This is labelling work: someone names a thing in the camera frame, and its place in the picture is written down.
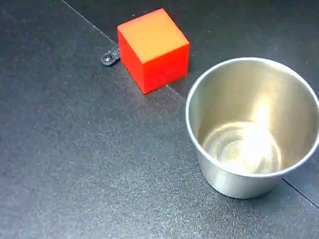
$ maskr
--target dark gray table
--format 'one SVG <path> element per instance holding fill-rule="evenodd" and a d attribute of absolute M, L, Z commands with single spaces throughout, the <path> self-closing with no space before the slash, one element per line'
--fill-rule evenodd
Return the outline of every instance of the dark gray table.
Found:
<path fill-rule="evenodd" d="M 211 66 L 236 57 L 279 61 L 319 94 L 319 1 L 66 0 L 117 42 L 116 27 L 163 7 L 190 42 L 188 76 L 172 84 L 183 98 Z M 319 206 L 319 153 L 285 180 Z"/>
<path fill-rule="evenodd" d="M 0 9 L 0 238 L 318 238 L 318 208 L 284 181 L 254 200 L 214 191 L 184 99 L 102 67 L 114 42 L 69 6 Z"/>

